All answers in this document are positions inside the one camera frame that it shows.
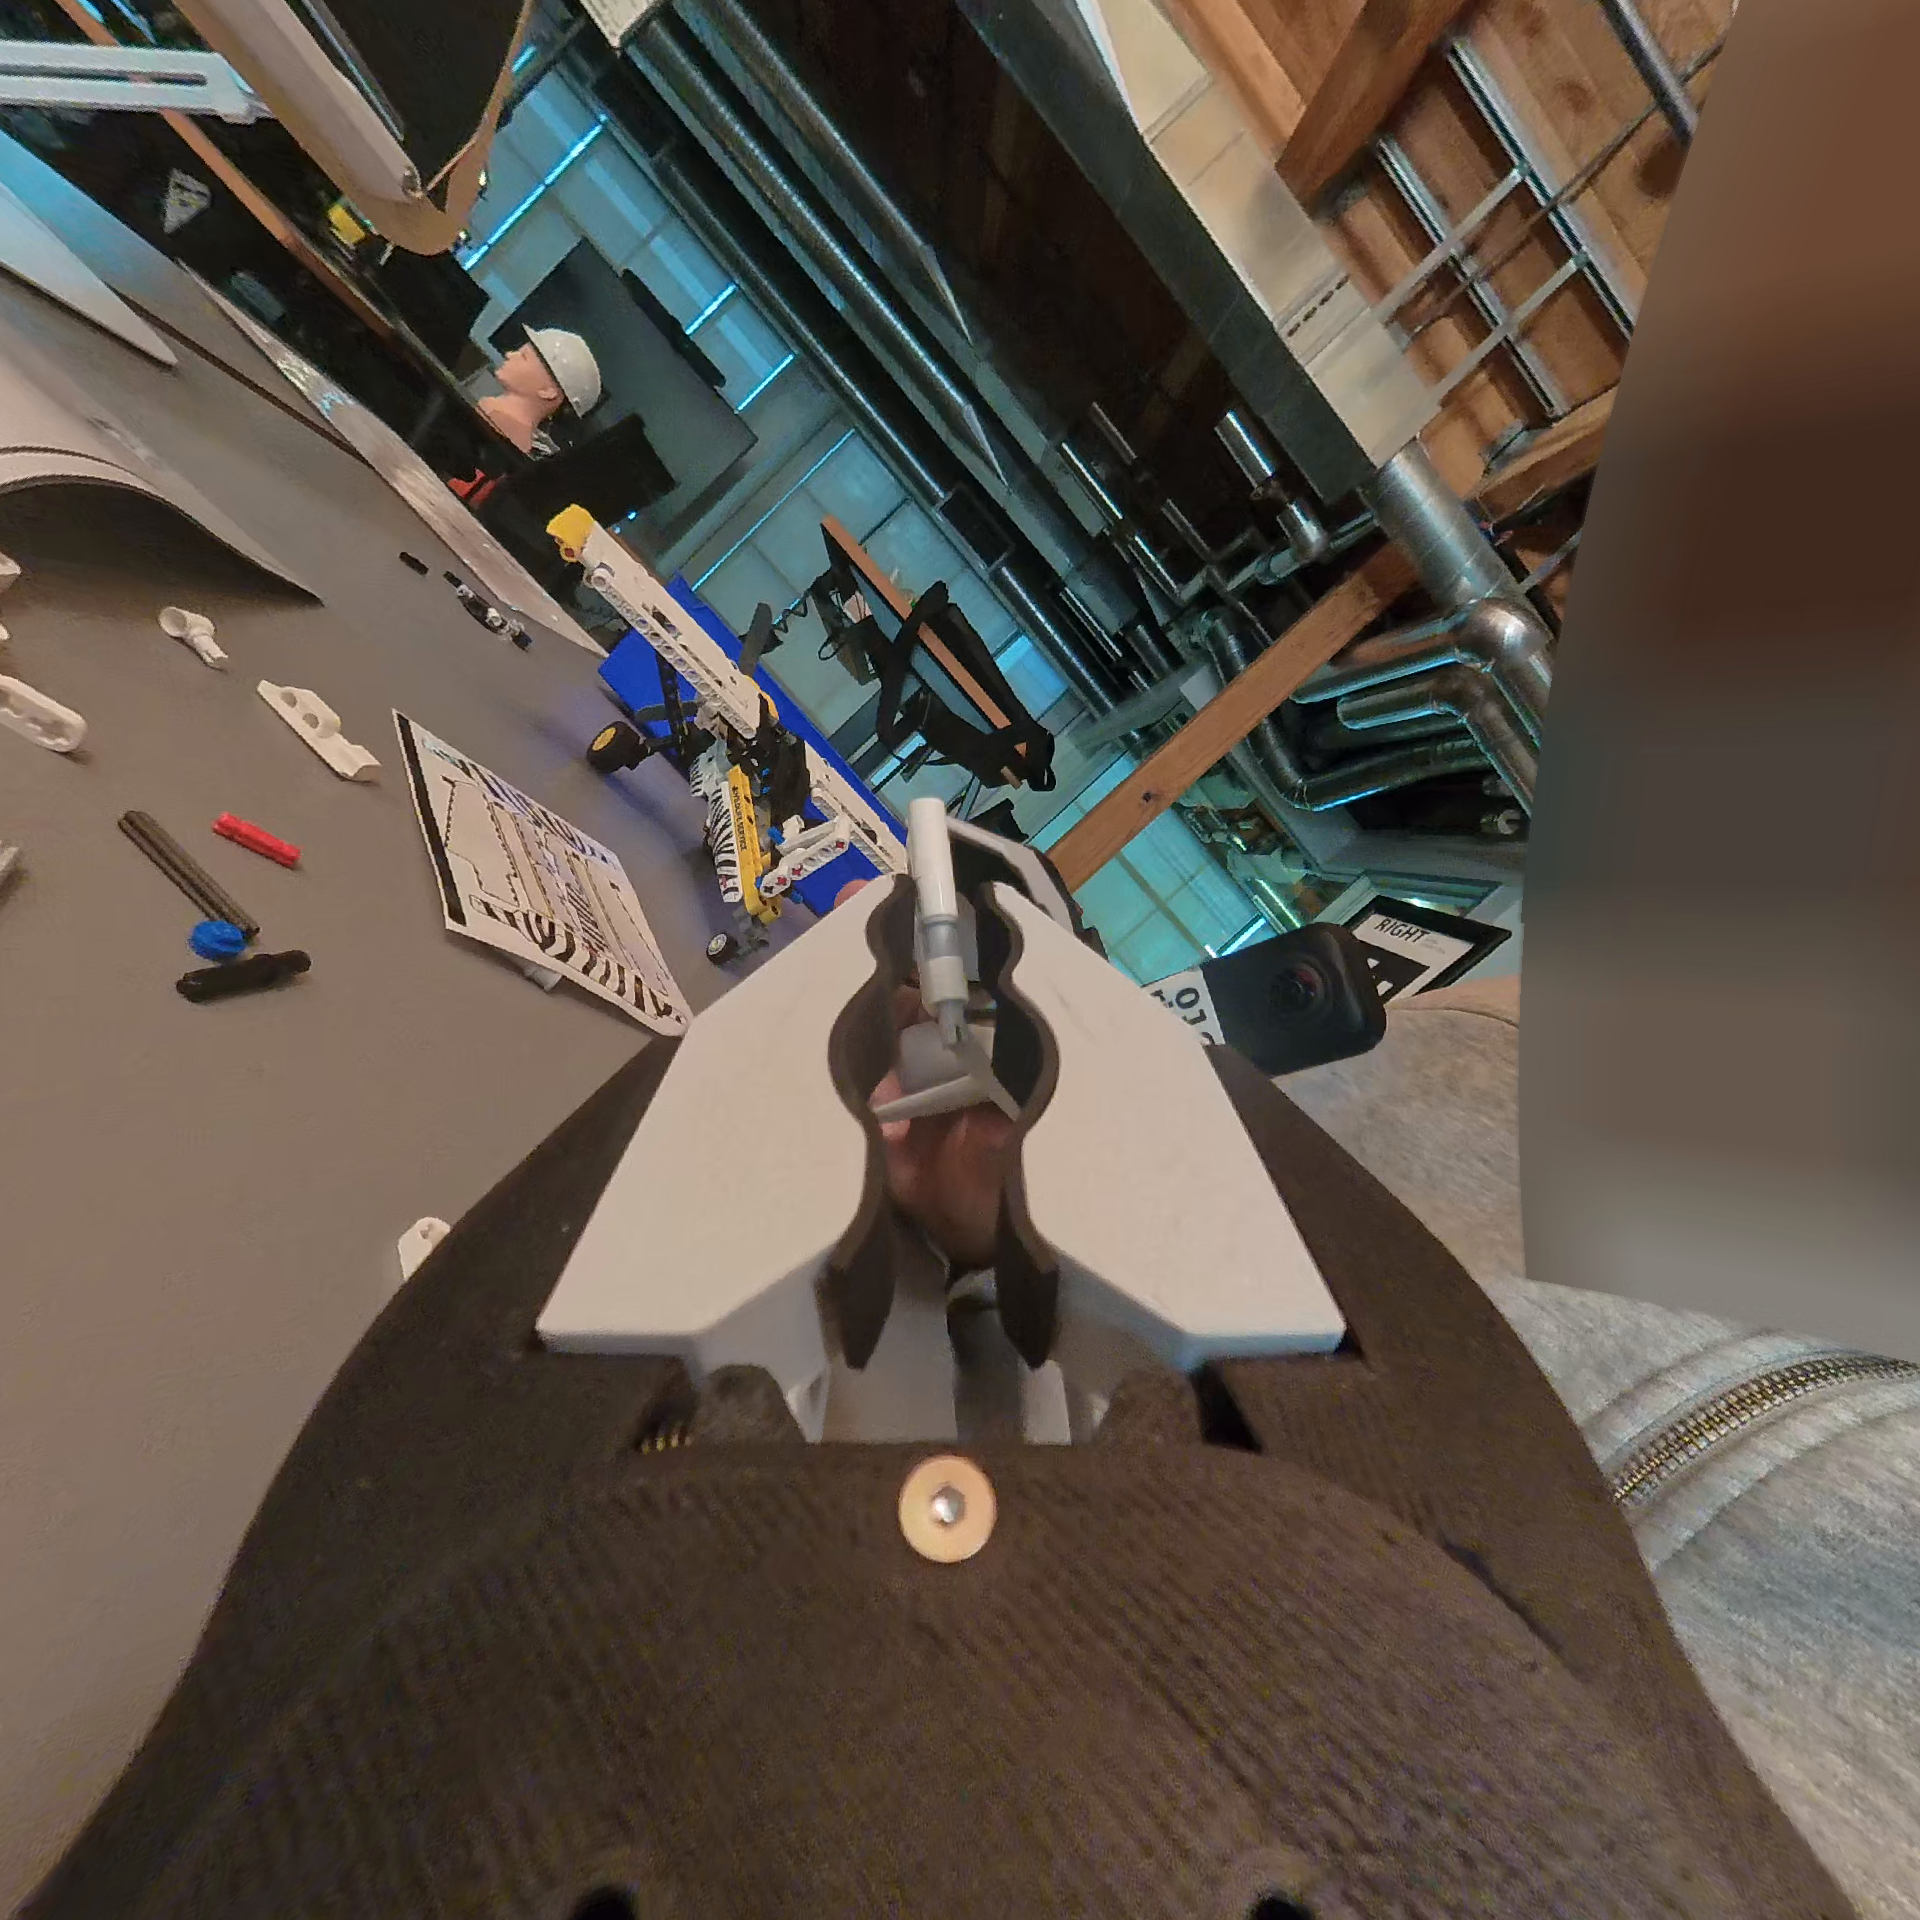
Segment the mannequin head white hard hat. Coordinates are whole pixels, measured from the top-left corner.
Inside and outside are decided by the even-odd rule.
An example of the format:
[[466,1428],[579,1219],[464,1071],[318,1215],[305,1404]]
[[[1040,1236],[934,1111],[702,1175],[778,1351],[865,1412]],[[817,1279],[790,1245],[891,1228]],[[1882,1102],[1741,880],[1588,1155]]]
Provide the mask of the mannequin head white hard hat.
[[525,326],[523,343],[493,368],[493,388],[474,403],[495,437],[518,453],[559,452],[550,425],[572,411],[587,419],[605,394],[605,376],[584,338],[565,326]]

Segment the black white sticker sheet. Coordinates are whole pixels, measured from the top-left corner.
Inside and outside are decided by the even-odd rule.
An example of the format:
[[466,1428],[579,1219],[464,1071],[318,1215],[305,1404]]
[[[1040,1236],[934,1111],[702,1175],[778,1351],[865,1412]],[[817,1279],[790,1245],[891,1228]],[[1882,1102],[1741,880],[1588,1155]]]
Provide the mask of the black white sticker sheet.
[[396,743],[445,926],[684,1037],[694,1005],[621,859],[405,713]]

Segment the wooden desk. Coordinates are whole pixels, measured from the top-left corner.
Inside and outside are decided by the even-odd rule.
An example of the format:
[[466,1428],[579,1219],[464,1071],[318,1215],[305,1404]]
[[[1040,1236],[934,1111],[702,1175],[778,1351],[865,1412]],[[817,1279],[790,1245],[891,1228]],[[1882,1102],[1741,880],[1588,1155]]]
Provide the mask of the wooden desk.
[[880,567],[880,563],[851,539],[851,534],[837,517],[823,519],[823,549],[826,549],[826,567],[810,588],[812,608],[823,621],[826,638],[839,650],[850,650],[868,671],[872,687],[880,687],[880,675],[876,675],[872,662],[865,660],[865,647],[861,647],[872,634],[865,591],[880,588],[895,605],[901,605],[901,601],[911,605],[916,598],[907,598]]

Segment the black monitor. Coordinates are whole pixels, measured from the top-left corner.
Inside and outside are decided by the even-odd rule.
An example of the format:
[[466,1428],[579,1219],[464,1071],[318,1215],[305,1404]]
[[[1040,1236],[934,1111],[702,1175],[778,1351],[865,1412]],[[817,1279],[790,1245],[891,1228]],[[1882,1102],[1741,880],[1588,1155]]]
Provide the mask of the black monitor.
[[528,2],[255,2],[257,74],[305,150],[376,199],[441,199],[495,113]]

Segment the yellow white lego crane model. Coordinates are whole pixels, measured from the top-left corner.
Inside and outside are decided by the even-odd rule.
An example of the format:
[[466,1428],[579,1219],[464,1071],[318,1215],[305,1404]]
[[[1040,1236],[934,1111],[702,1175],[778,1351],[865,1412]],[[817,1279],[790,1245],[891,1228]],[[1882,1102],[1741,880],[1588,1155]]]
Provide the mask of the yellow white lego crane model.
[[729,650],[584,507],[555,514],[550,539],[628,624],[624,640],[658,662],[661,702],[649,709],[630,707],[616,652],[605,660],[602,680],[616,707],[613,723],[653,734],[653,757],[702,805],[702,845],[731,914],[721,931],[771,933],[785,900],[846,855],[880,880],[904,873],[904,830],[757,683],[757,647],[778,638],[768,608],[757,608],[748,640]]

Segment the person's right hand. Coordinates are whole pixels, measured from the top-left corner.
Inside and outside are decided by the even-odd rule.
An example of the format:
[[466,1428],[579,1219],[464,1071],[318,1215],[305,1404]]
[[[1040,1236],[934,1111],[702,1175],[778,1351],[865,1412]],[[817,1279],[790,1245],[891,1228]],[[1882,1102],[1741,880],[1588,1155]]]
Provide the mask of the person's right hand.
[[996,1107],[881,1123],[891,1202],[954,1275],[992,1266],[1012,1147]]

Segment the grey zip hoodie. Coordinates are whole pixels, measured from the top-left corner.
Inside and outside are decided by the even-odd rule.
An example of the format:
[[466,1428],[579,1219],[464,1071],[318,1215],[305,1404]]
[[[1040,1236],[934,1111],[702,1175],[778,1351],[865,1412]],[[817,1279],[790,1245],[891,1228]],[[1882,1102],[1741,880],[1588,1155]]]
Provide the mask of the grey zip hoodie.
[[1860,1917],[1917,1917],[1917,1365],[1490,1279],[1718,1713]]

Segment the open white instruction booklet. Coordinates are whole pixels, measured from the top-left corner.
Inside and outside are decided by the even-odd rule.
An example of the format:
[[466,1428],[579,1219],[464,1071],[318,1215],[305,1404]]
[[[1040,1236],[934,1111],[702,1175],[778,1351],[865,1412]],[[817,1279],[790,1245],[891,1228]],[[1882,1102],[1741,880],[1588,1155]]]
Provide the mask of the open white instruction booklet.
[[319,591],[249,536],[209,494],[157,456],[47,353],[3,331],[3,494],[107,487],[169,507],[257,573],[319,601]]

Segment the long black lego axle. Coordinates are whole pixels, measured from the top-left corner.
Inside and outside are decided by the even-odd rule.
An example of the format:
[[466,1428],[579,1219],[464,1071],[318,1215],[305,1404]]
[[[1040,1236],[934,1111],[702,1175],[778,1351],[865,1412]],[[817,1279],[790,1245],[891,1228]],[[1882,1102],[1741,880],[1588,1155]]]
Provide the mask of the long black lego axle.
[[144,854],[169,886],[194,900],[206,922],[237,926],[243,941],[251,944],[260,924],[243,909],[157,821],[144,809],[119,818],[119,830]]

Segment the white lego axle connector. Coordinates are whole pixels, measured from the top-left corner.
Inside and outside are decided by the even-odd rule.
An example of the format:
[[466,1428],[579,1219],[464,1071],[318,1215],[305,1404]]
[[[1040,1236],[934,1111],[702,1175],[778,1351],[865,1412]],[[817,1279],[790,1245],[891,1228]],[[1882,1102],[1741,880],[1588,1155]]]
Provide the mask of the white lego axle connector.
[[974,959],[944,801],[911,801],[904,854],[918,893],[922,1003],[944,1046],[960,1054],[974,1037]]

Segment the silver ventilation duct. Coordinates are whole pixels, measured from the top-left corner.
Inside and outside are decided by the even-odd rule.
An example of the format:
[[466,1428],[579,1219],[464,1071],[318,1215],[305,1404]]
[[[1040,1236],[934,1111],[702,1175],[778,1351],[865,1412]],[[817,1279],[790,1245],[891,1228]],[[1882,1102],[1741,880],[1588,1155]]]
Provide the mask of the silver ventilation duct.
[[1311,675],[1298,702],[1334,707],[1356,732],[1453,719],[1533,812],[1553,683],[1548,624],[1420,437],[1392,453],[1360,495],[1438,610],[1356,640]]

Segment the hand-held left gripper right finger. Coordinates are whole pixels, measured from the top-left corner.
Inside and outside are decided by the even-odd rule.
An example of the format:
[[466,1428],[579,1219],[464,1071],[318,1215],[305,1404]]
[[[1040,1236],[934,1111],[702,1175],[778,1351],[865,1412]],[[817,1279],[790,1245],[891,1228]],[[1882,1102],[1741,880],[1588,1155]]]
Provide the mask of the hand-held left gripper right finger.
[[1342,1311],[1214,1071],[1211,1048],[1012,886],[987,1111],[1005,1117],[1012,1255],[996,1311],[1042,1349],[1024,1433],[1091,1433],[1122,1379],[1334,1356]]

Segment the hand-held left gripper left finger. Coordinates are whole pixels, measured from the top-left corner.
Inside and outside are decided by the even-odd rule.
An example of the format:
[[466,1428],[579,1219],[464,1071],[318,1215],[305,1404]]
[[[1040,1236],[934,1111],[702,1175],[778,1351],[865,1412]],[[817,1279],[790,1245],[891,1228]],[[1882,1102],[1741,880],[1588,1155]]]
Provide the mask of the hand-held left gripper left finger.
[[872,883],[711,1003],[671,1048],[538,1338],[762,1367],[810,1445],[897,1293],[901,1228],[872,1091],[891,1069],[907,883]]

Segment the black lego pin connector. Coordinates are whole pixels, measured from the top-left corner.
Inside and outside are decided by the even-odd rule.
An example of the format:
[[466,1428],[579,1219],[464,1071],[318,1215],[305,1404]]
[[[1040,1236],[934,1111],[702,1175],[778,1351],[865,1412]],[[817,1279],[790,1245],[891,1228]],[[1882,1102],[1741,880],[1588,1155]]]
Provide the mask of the black lego pin connector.
[[187,1003],[224,1003],[243,995],[260,995],[281,987],[291,987],[309,974],[309,953],[277,951],[277,953],[246,953],[224,962],[191,971],[177,979],[177,992]]

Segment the wooden beam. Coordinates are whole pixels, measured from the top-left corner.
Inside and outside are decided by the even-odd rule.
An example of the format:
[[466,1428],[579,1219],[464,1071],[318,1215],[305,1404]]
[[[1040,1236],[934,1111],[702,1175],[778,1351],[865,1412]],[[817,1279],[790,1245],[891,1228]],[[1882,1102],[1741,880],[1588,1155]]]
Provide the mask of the wooden beam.
[[1413,585],[1416,573],[1412,557],[1388,545],[1324,593],[1051,845],[1051,865],[1064,889],[1078,893],[1088,886],[1093,873],[1114,861],[1117,854]]

